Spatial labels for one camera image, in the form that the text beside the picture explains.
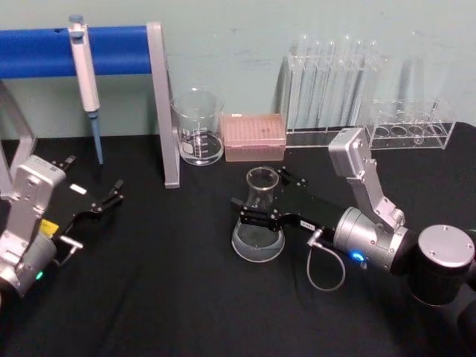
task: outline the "black tablecloth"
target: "black tablecloth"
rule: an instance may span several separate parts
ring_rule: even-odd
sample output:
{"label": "black tablecloth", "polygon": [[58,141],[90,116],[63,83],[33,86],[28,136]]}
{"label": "black tablecloth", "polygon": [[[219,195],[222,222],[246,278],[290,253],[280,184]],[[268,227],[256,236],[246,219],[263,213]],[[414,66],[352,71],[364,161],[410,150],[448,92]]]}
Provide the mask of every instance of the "black tablecloth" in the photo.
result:
{"label": "black tablecloth", "polygon": [[[45,159],[75,154],[68,177],[99,196],[122,178],[126,199],[74,229],[86,249],[0,314],[3,356],[469,356],[455,325],[474,297],[467,288],[430,308],[404,278],[347,262],[340,290],[316,291],[307,236],[291,228],[276,260],[240,259],[230,198],[246,198],[245,174],[257,163],[182,162],[181,188],[166,190],[158,137],[104,138],[103,148],[99,170],[90,138],[39,141]],[[446,150],[373,154],[386,195],[420,230],[476,227],[475,152],[476,128],[458,124]],[[326,149],[289,150],[285,164],[315,195],[354,204]]]}

